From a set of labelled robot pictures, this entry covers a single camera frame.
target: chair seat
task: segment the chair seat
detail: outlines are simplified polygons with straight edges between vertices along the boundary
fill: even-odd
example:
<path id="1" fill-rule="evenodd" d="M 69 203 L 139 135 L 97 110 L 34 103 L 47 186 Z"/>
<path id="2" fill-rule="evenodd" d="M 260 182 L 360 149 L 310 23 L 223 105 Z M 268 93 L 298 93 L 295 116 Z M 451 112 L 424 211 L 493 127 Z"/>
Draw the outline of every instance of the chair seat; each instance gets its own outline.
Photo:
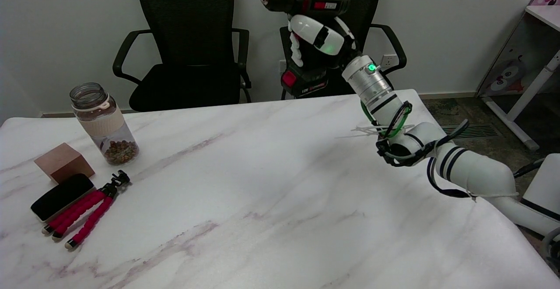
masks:
<path id="1" fill-rule="evenodd" d="M 236 63 L 208 66 L 155 65 L 130 96 L 138 112 L 239 103 Z"/>

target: white marble tabletop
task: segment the white marble tabletop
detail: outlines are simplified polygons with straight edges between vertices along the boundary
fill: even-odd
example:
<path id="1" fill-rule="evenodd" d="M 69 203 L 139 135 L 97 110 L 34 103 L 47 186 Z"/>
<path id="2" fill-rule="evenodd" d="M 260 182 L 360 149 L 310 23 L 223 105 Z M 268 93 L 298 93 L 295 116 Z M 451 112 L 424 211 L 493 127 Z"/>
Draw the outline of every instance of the white marble tabletop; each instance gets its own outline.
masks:
<path id="1" fill-rule="evenodd" d="M 411 123 L 433 121 L 413 90 Z M 54 184 L 34 158 L 67 142 L 110 167 L 75 119 L 0 128 L 2 289 L 558 288 L 486 201 L 445 197 L 426 163 L 386 165 L 358 97 L 126 115 L 133 184 L 74 252 L 30 205 Z M 451 185 L 438 179 L 443 187 Z"/>

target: white table leg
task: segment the white table leg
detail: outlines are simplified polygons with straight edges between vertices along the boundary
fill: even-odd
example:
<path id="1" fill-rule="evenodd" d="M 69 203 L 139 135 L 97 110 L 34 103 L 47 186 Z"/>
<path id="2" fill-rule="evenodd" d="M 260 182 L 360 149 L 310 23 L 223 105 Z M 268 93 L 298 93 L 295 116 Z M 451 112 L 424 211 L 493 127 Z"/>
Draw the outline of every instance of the white table leg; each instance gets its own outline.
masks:
<path id="1" fill-rule="evenodd" d="M 531 137 L 529 137 L 528 134 L 526 134 L 523 131 L 523 129 L 521 129 L 518 126 L 518 124 L 514 123 L 513 121 L 510 121 L 506 117 L 506 113 L 504 111 L 502 111 L 500 106 L 498 106 L 498 104 L 494 103 L 494 101 L 492 101 L 491 98 L 483 97 L 482 101 L 484 101 L 484 103 L 486 103 L 486 105 L 488 107 L 490 107 L 492 112 L 494 112 L 496 114 L 496 116 L 498 116 L 498 118 L 501 119 L 502 122 L 504 122 L 504 124 L 520 139 L 520 141 L 523 142 L 524 145 L 526 145 L 526 147 L 530 151 L 536 151 L 536 150 L 539 149 L 539 145 L 536 144 L 536 142 L 533 139 L 531 139 Z"/>
<path id="2" fill-rule="evenodd" d="M 535 80 L 531 83 L 531 85 L 527 88 L 527 90 L 522 94 L 519 98 L 517 103 L 512 107 L 510 112 L 508 112 L 506 119 L 508 121 L 514 121 L 519 114 L 523 111 L 523 109 L 527 106 L 527 104 L 535 97 L 535 95 L 540 91 L 540 88 L 546 83 L 546 81 L 552 76 L 552 73 L 558 67 L 560 63 L 560 51 L 554 55 L 552 60 L 544 67 L 544 69 L 540 72 L 538 76 L 536 76 Z"/>

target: office chair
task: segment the office chair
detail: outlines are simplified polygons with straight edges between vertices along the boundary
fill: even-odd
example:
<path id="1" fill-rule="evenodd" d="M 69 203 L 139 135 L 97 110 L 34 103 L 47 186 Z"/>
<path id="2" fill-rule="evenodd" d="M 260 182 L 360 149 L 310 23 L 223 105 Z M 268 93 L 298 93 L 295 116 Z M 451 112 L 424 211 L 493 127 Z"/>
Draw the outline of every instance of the office chair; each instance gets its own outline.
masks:
<path id="1" fill-rule="evenodd" d="M 386 76 L 390 72 L 402 69 L 406 66 L 406 54 L 404 53 L 403 47 L 401 46 L 395 33 L 389 26 L 371 23 L 374 19 L 375 10 L 377 7 L 378 0 L 351 0 L 350 9 L 348 10 L 348 12 L 341 15 L 340 18 L 346 23 L 346 25 L 348 25 L 348 27 L 358 40 L 358 43 L 362 45 L 362 49 L 364 49 L 363 45 L 366 42 L 366 38 L 368 37 L 370 28 L 380 28 L 385 32 L 399 59 L 398 65 L 386 69 L 382 72 L 382 74 Z M 288 31 L 287 26 L 280 28 L 280 36 L 282 37 L 284 56 L 286 57 L 286 61 L 290 62 L 292 58 L 292 51 L 290 50 L 292 43 L 290 41 L 290 32 Z M 341 69 L 328 69 L 326 72 L 326 76 L 329 80 L 326 88 L 318 90 L 314 93 L 303 95 L 300 98 L 314 98 L 354 93 L 354 90 L 352 90 L 350 84 L 346 83 L 346 81 L 344 81 L 344 79 L 342 78 Z M 286 90 L 283 90 L 282 99 L 284 99 L 285 97 Z"/>
<path id="2" fill-rule="evenodd" d="M 129 100 L 133 110 L 236 104 L 240 88 L 251 102 L 246 70 L 249 32 L 232 28 L 234 0 L 140 0 L 140 4 L 150 29 L 130 32 L 112 66 L 116 76 L 138 84 Z M 239 33 L 237 63 L 232 32 Z M 145 33 L 154 36 L 162 64 L 140 81 L 124 74 L 122 67 L 136 37 Z"/>

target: wooden block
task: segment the wooden block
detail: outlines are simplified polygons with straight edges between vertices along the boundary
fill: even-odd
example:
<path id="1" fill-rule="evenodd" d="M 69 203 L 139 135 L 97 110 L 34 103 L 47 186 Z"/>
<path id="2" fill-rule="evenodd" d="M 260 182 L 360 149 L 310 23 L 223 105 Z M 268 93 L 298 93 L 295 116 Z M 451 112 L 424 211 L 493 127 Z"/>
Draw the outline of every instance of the wooden block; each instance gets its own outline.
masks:
<path id="1" fill-rule="evenodd" d="M 91 177 L 95 174 L 80 152 L 62 143 L 35 160 L 36 165 L 56 183 L 62 183 L 79 173 Z"/>

